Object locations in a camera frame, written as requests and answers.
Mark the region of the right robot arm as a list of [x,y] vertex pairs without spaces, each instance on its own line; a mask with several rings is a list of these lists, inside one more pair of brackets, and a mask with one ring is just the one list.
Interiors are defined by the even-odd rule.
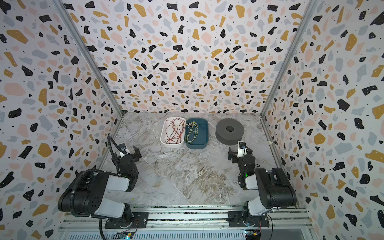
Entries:
[[228,212],[231,228],[268,227],[268,213],[297,204],[296,193],[283,169],[257,167],[253,151],[245,143],[239,143],[236,153],[229,149],[228,160],[239,167],[239,186],[244,191],[259,193],[255,199],[245,202],[241,211]]

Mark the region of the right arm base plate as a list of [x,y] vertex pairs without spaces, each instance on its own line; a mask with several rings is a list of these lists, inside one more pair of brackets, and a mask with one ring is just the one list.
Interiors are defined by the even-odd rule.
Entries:
[[270,226],[267,216],[251,216],[242,211],[229,211],[227,221],[230,228],[265,228]]

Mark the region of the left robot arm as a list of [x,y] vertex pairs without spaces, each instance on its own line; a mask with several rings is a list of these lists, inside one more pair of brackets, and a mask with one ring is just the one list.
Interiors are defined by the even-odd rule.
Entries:
[[131,192],[139,179],[136,163],[142,157],[139,148],[130,153],[124,144],[121,151],[114,154],[113,160],[117,173],[98,169],[81,171],[58,201],[61,212],[70,213],[78,218],[107,220],[105,228],[132,229],[141,228],[140,218],[134,215],[131,206],[117,202],[105,196],[107,191]]

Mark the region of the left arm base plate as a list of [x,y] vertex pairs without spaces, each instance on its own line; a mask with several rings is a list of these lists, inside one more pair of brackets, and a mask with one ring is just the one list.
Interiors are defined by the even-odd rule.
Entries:
[[107,221],[104,225],[105,229],[145,229],[149,219],[148,212],[133,212],[128,214],[128,218],[113,218]]

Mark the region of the grey cable spool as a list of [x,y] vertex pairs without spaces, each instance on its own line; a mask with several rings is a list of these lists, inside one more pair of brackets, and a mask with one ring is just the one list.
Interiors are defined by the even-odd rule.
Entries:
[[244,133],[244,126],[235,119],[223,119],[216,125],[216,138],[228,146],[237,145]]

